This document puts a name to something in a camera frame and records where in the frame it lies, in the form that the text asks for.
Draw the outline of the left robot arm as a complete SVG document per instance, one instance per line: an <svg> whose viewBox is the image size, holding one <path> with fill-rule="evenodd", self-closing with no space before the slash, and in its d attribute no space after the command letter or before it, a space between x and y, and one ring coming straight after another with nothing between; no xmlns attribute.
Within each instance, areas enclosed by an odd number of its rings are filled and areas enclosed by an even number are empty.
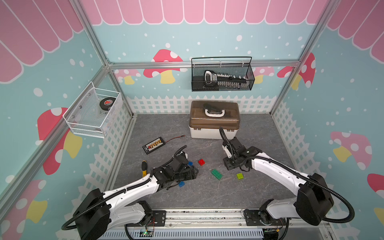
<svg viewBox="0 0 384 240"><path fill-rule="evenodd" d="M180 150L168 162L135 182L106 192L90 191L61 229L77 230L82 240L97 240L114 227L146 226L153 221L154 213L142 198L194 180L198 173L199 170L189 164L188 155Z"/></svg>

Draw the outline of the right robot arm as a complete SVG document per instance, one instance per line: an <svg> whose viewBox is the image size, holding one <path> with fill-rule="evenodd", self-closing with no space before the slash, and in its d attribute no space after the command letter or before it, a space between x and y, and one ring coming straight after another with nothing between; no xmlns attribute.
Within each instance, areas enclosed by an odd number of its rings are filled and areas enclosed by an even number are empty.
<svg viewBox="0 0 384 240"><path fill-rule="evenodd" d="M344 224L354 219L353 206L330 189L321 175L298 172L254 146L246 148L237 138L229 140L223 137L223 150L227 154L224 164L228 170L239 168L244 172L259 171L294 194L290 199L269 199L264 202L256 216L263 225L269 226L278 219L291 218L302 219L312 226L318 226L322 221ZM346 217L332 219L326 216L334 206L333 198L345 204L349 211Z"/></svg>

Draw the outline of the red lego brick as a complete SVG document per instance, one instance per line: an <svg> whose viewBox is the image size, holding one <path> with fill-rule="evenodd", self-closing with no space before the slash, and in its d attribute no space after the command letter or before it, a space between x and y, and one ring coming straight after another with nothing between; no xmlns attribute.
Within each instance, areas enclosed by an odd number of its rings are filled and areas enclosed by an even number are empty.
<svg viewBox="0 0 384 240"><path fill-rule="evenodd" d="M203 159L200 159L200 160L198 161L198 163L199 163L200 166L203 166L203 165L205 164L205 161L204 161Z"/></svg>

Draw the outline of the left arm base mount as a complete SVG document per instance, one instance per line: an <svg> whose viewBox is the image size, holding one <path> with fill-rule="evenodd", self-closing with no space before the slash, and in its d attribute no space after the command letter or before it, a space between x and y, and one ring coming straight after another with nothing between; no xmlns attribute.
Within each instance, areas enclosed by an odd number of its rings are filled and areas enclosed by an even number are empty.
<svg viewBox="0 0 384 240"><path fill-rule="evenodd" d="M151 213L146 213L144 218L135 224L127 224L128 227L145 227L145 226L155 226L155 227L164 227L166 220L166 211L152 211Z"/></svg>

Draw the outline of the dark green lego brick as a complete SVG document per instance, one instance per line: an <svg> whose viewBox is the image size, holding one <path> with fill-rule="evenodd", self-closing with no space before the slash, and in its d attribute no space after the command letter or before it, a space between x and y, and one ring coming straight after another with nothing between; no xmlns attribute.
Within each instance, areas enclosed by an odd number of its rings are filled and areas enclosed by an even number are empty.
<svg viewBox="0 0 384 240"><path fill-rule="evenodd" d="M211 170L211 174L217 179L221 180L223 175L216 169Z"/></svg>

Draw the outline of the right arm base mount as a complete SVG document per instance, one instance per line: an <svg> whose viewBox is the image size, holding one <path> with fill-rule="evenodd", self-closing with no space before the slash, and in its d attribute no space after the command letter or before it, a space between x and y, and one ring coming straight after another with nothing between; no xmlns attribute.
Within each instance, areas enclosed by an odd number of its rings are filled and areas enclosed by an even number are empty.
<svg viewBox="0 0 384 240"><path fill-rule="evenodd" d="M284 227L284 218L274 219L267 211L245 209L243 212L247 226L277 226Z"/></svg>

